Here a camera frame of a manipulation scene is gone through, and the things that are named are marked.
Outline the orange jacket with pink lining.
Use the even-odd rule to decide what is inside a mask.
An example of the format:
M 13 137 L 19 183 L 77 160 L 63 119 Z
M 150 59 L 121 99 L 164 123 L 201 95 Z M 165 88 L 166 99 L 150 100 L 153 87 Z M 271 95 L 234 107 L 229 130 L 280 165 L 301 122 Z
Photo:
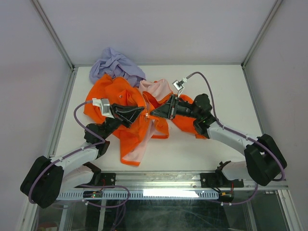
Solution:
M 105 98 L 111 104 L 144 107 L 130 128 L 121 125 L 113 132 L 120 141 L 121 163 L 139 166 L 150 139 L 169 138 L 167 120 L 152 116 L 150 112 L 165 103 L 172 94 L 165 79 L 155 82 L 142 80 L 138 87 L 133 87 L 123 77 L 112 78 L 105 74 L 93 85 L 86 99 Z

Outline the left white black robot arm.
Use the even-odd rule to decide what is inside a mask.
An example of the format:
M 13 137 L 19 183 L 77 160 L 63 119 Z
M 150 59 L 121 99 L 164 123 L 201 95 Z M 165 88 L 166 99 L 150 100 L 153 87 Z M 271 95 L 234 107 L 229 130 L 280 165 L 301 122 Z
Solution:
M 47 158 L 38 157 L 23 180 L 20 191 L 32 204 L 41 208 L 51 206 L 61 193 L 86 184 L 99 185 L 101 170 L 91 162 L 103 156 L 109 148 L 107 138 L 120 126 L 130 128 L 140 117 L 143 106 L 123 106 L 110 104 L 107 99 L 92 99 L 82 103 L 98 107 L 106 119 L 101 124 L 91 123 L 84 126 L 85 142 L 67 154 Z

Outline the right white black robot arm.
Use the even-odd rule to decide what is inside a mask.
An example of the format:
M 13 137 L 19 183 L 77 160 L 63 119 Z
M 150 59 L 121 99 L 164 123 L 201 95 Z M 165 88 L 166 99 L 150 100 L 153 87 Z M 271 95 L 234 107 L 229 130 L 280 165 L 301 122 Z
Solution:
M 220 186 L 227 186 L 236 179 L 252 179 L 261 186 L 284 179 L 287 162 L 270 135 L 255 137 L 229 128 L 215 118 L 213 111 L 205 93 L 197 95 L 192 103 L 173 94 L 150 114 L 169 120 L 175 120 L 178 116 L 193 118 L 193 127 L 198 135 L 219 141 L 245 157 L 240 162 L 220 163 L 217 168 L 219 172 L 215 174 L 216 183 Z

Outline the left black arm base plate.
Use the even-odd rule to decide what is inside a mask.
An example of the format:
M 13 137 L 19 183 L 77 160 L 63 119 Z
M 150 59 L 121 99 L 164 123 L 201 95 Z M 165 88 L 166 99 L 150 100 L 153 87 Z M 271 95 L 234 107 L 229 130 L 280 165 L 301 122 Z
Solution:
M 78 185 L 77 188 L 81 188 L 82 185 L 87 186 L 98 186 L 99 188 L 102 188 L 103 186 L 112 186 L 115 185 L 116 182 L 116 173 L 94 173 L 91 181 L 89 183 L 82 183 L 81 185 Z

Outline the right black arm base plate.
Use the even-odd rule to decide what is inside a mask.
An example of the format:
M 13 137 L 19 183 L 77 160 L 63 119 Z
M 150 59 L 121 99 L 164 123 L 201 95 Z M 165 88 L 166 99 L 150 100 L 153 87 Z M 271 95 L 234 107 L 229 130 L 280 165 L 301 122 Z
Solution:
M 222 173 L 200 173 L 202 188 L 243 188 L 243 180 L 228 180 Z

